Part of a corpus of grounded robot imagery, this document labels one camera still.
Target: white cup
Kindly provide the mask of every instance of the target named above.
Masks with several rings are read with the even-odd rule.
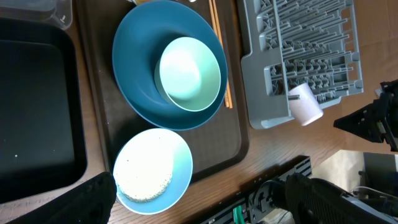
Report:
[[[289,106],[292,115],[302,126],[306,126],[323,116],[323,111],[307,83],[296,86],[289,91]]]

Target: black baking pan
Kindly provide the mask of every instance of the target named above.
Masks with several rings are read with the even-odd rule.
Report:
[[[190,7],[211,24],[208,1],[177,2]],[[177,132],[188,143],[192,153],[191,183],[241,162],[249,149],[248,116],[233,9],[230,0],[218,1],[217,4],[234,106],[229,109],[221,105],[204,125]],[[135,4],[128,1],[97,0],[95,7],[91,1],[76,2],[99,137],[106,170],[110,172],[124,144],[136,134],[154,128],[131,108],[114,79],[111,60],[113,38],[123,17],[133,7]]]
[[[0,18],[0,203],[66,187],[86,167],[72,40]]]

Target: mint green bowl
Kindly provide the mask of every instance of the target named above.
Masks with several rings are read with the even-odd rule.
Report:
[[[220,67],[204,43],[191,37],[177,38],[157,62],[155,85],[167,102],[183,110],[202,111],[220,92]]]

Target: gray dish rack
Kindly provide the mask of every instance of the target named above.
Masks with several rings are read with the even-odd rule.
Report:
[[[289,89],[307,82],[322,108],[363,92],[352,0],[239,0],[250,124],[293,119]]]

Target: wooden table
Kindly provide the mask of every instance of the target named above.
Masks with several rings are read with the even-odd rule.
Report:
[[[398,16],[395,14],[398,11],[398,1],[357,0],[355,3],[365,93],[343,98],[340,104],[325,109],[325,115],[321,119],[305,128],[291,121],[262,131],[250,129],[249,152],[238,165],[191,185],[177,204],[158,215],[138,215],[116,202],[109,222],[187,221],[196,212],[237,192],[241,184],[261,171],[275,164],[283,164],[297,155],[311,156],[312,166],[317,166],[340,149],[390,153],[388,145],[373,144],[333,128],[335,119],[371,103],[375,99],[374,90],[381,81],[398,79]],[[51,201],[105,170],[77,21],[77,14],[74,13],[73,24],[68,33],[76,47],[88,155],[87,171],[72,186],[0,205],[0,223],[13,220]]]

